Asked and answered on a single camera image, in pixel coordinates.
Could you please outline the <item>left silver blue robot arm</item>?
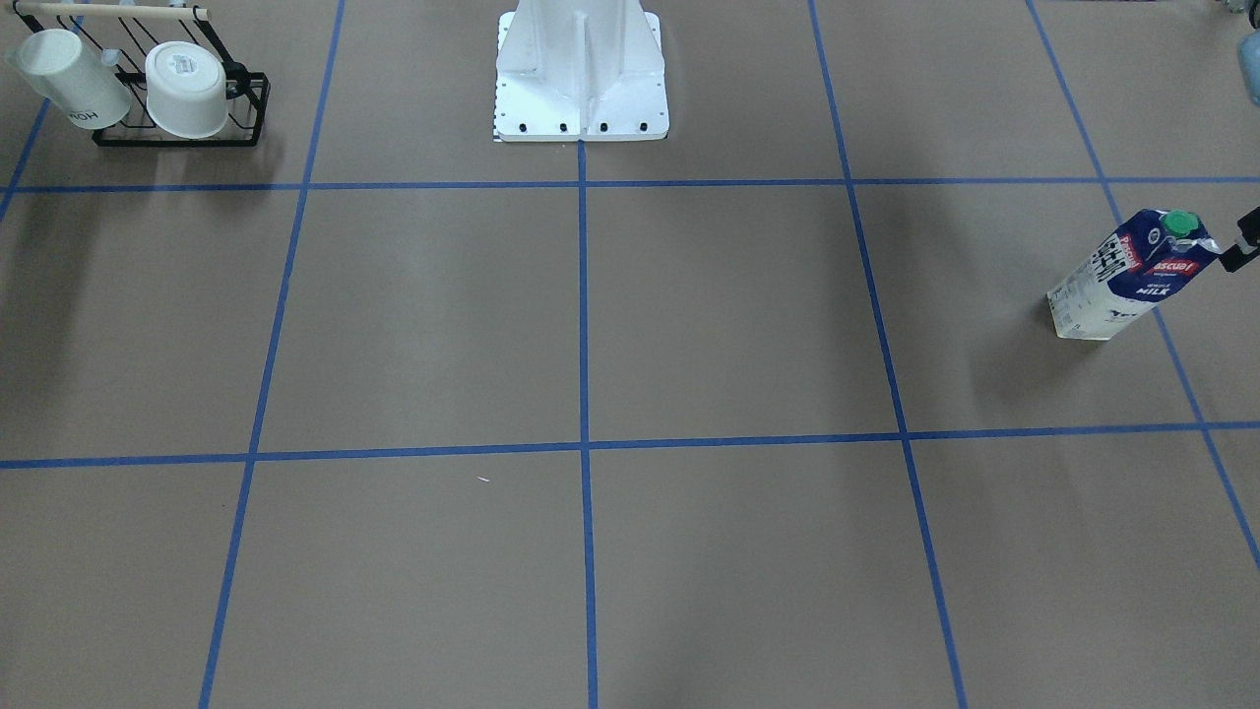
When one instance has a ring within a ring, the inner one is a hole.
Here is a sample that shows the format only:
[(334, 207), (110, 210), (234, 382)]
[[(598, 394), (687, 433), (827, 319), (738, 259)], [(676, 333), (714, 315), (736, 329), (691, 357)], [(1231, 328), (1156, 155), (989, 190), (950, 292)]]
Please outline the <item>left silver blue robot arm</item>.
[[(1259, 106), (1259, 31), (1256, 29), (1240, 42), (1239, 59), (1247, 99), (1251, 99), (1254, 106)], [(1241, 217), (1236, 225), (1240, 230), (1237, 241), (1220, 257), (1223, 269), (1228, 273), (1237, 273), (1239, 269), (1257, 259), (1259, 207)]]

